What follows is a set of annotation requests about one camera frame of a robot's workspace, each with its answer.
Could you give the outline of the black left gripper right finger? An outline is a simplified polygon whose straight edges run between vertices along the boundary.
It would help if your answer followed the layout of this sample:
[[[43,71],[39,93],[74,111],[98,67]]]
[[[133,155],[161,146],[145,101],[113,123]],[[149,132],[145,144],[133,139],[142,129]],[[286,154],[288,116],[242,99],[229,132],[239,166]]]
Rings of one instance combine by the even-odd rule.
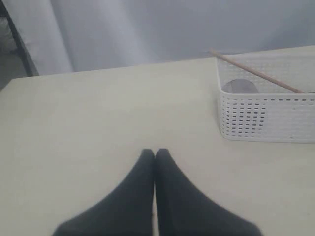
[[[155,158],[155,185],[161,236],[259,236],[253,223],[224,209],[198,190],[170,152]]]

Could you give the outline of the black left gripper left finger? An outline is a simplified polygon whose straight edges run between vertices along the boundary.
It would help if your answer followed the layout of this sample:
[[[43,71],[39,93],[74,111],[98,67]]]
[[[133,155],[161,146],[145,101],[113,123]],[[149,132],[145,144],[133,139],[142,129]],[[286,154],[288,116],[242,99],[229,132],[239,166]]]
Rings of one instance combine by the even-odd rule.
[[[104,199],[61,223],[56,236],[151,236],[154,153],[142,150],[125,179]]]

